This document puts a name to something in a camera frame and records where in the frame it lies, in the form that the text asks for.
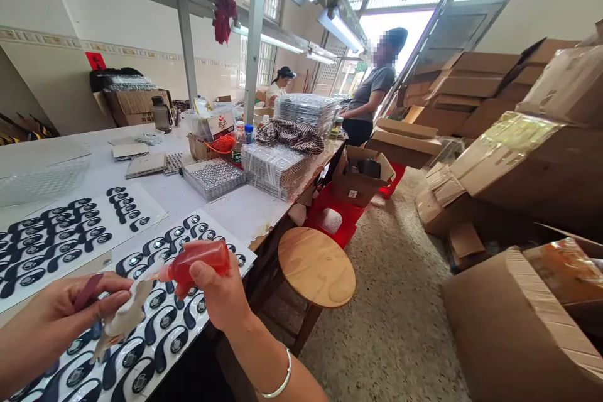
red stool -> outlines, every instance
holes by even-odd
[[[398,186],[398,183],[402,179],[402,176],[404,176],[404,172],[406,171],[406,167],[404,165],[399,165],[397,163],[392,163],[391,167],[396,172],[396,177],[392,181],[391,184],[386,185],[385,187],[381,187],[379,189],[379,193],[383,194],[383,199],[390,199],[391,198],[391,196],[396,191],[396,187]]]
[[[341,216],[341,225],[335,232],[327,231],[322,223],[324,212],[327,209],[331,209]],[[328,184],[312,202],[312,206],[308,211],[308,218],[303,225],[326,234],[341,248],[345,248],[354,237],[356,223],[363,213],[364,207],[358,207],[336,199],[331,192],[330,184]]]

red cloth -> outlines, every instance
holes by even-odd
[[[218,0],[218,8],[214,11],[215,19],[212,22],[215,30],[215,40],[228,44],[231,35],[230,18],[237,18],[237,4],[234,0]]]

gray t-shirt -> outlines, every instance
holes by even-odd
[[[373,91],[385,91],[387,94],[389,89],[396,81],[396,72],[393,67],[375,68],[369,74],[365,81],[354,92],[354,100],[350,102],[348,110],[357,109],[369,102]],[[360,116],[354,116],[351,119],[362,119],[364,121],[373,120],[374,112],[363,113]]]

white shirt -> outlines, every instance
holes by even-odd
[[[270,100],[272,96],[282,96],[287,94],[287,90],[285,88],[279,87],[276,82],[268,87],[266,90],[266,107],[274,107],[274,101]]]

round stool seat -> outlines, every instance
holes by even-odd
[[[339,308],[356,290],[356,275],[345,252],[320,231],[288,230],[278,244],[278,262],[289,285],[308,302]]]

